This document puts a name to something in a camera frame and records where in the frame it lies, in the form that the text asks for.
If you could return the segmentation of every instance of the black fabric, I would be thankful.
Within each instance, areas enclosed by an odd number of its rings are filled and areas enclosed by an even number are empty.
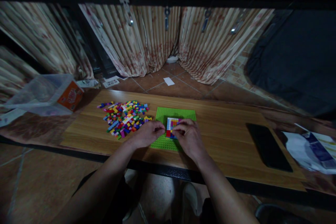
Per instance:
[[[247,63],[247,75],[314,116],[336,119],[335,41],[335,11],[276,11]]]
[[[95,173],[96,171],[91,172],[89,175],[85,176],[78,185],[75,193],[84,185],[84,183]],[[125,177],[122,176],[118,187],[116,189],[115,195],[113,196],[110,207],[108,208],[104,219],[103,224],[107,223],[122,223],[123,218],[126,213],[131,208],[134,202],[133,191],[126,184]]]
[[[203,207],[202,207],[202,214],[199,217],[199,219],[200,219],[199,221],[201,224],[218,223],[216,215],[215,215],[215,210],[214,210],[214,207],[212,205],[210,198],[206,198],[204,200]]]

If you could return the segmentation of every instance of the smartphone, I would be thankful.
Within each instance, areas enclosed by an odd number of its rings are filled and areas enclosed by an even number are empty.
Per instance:
[[[267,167],[293,172],[291,165],[267,127],[249,123],[246,123],[246,127],[258,149],[261,160]]]

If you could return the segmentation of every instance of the green baseplate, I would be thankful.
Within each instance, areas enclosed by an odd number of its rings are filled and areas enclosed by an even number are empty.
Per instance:
[[[191,120],[196,121],[196,113],[195,110],[181,110],[177,108],[163,108],[158,107],[156,111],[156,121],[160,121],[163,125],[167,126],[167,118],[190,118]],[[182,152],[182,147],[179,144],[177,139],[166,138],[166,133],[160,136],[154,143],[151,144],[152,148],[157,149],[167,149],[172,151],[180,151]]]

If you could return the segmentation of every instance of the wooden board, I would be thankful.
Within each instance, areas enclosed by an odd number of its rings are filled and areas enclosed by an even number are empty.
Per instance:
[[[147,115],[156,115],[157,107],[191,109],[196,118],[204,145],[210,156],[227,177],[264,183],[273,186],[305,190],[301,181],[305,181],[300,168],[292,159],[276,134],[267,124],[258,108],[221,104],[216,102],[190,100],[156,96],[149,94],[102,90],[83,110],[77,119],[67,128],[61,145],[82,149],[88,152],[112,154],[120,144],[127,140],[107,133],[107,124],[103,120],[105,112],[97,108],[103,102],[126,102],[137,100],[147,103]],[[261,161],[256,146],[245,126],[254,123],[268,127],[280,148],[288,159],[293,173],[266,167]],[[184,153],[170,150],[145,148],[137,150],[133,159],[197,170],[197,167]]]

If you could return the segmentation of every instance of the curtain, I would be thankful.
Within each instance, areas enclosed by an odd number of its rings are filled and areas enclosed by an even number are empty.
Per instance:
[[[165,31],[163,7],[131,6],[130,27],[122,6],[80,6],[121,75],[144,76],[158,71],[173,54],[179,56],[184,69],[204,84],[216,82],[273,12],[246,10],[243,26],[231,35],[230,30],[243,11],[238,8],[212,8],[208,27],[201,33],[205,8],[170,8],[169,29]]]
[[[92,79],[89,59],[59,5],[0,2],[0,29],[48,72]],[[36,72],[5,46],[0,47],[0,104],[33,79]],[[0,105],[0,113],[7,111]]]
[[[52,74],[93,78],[88,57],[59,5],[0,2],[0,28]]]
[[[19,56],[0,46],[0,103],[5,103],[39,73]]]

